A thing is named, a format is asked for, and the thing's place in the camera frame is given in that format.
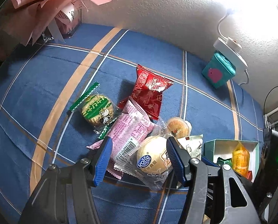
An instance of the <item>flower bouquet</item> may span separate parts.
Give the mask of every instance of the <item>flower bouquet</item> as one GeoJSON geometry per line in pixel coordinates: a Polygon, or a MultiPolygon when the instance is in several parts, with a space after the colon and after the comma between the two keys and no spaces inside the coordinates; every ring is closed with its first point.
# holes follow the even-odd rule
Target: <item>flower bouquet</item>
{"type": "MultiPolygon", "coordinates": [[[[70,32],[81,21],[82,0],[11,0],[14,9],[8,12],[1,28],[23,45],[34,44],[48,28],[55,40],[70,32]]],[[[91,0],[101,5],[112,0],[91,0]]]]}

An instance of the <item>screw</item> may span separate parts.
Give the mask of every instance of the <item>screw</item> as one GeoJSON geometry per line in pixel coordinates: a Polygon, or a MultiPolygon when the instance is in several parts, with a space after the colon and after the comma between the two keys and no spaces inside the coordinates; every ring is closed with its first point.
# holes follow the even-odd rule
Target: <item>screw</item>
{"type": "Polygon", "coordinates": [[[50,170],[54,170],[55,168],[56,168],[56,165],[55,165],[55,164],[50,164],[50,165],[49,165],[49,169],[50,169],[50,170]]]}
{"type": "Polygon", "coordinates": [[[230,170],[231,167],[228,164],[223,164],[222,166],[225,170],[230,170]]]}
{"type": "Polygon", "coordinates": [[[199,163],[199,159],[198,158],[192,158],[191,159],[191,163],[198,164],[199,163]]]}
{"type": "Polygon", "coordinates": [[[87,158],[82,158],[80,162],[82,164],[87,164],[87,163],[89,163],[89,160],[87,158]]]}

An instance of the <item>white snack package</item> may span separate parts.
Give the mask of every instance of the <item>white snack package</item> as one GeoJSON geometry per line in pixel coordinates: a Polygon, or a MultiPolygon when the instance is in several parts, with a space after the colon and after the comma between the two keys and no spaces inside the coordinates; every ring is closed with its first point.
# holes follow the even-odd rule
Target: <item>white snack package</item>
{"type": "Polygon", "coordinates": [[[188,136],[179,138],[178,142],[180,143],[180,147],[187,150],[192,158],[201,160],[202,138],[202,134],[198,136],[188,136]]]}

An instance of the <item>green candy wrapper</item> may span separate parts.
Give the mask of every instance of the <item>green candy wrapper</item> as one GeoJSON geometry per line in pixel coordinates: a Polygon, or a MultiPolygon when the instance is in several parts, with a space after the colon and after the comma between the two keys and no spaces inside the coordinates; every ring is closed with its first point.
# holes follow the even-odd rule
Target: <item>green candy wrapper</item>
{"type": "Polygon", "coordinates": [[[231,158],[229,158],[229,159],[223,159],[223,158],[221,158],[221,157],[218,157],[217,165],[218,165],[219,167],[221,167],[223,164],[228,164],[229,166],[232,167],[231,158]]]}

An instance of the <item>white wall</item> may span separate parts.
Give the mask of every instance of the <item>white wall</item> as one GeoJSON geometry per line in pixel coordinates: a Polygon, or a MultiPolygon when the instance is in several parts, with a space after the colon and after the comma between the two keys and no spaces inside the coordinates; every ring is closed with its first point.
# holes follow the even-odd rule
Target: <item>white wall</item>
{"type": "MultiPolygon", "coordinates": [[[[244,88],[263,106],[269,90],[278,85],[277,0],[113,0],[96,6],[86,2],[83,22],[123,27],[163,39],[205,61],[213,52],[216,25],[227,8],[240,10],[221,24],[223,34],[243,47],[250,84],[244,88]]],[[[244,81],[245,74],[235,77],[244,81]]],[[[278,104],[278,90],[267,108],[278,104]]]]}

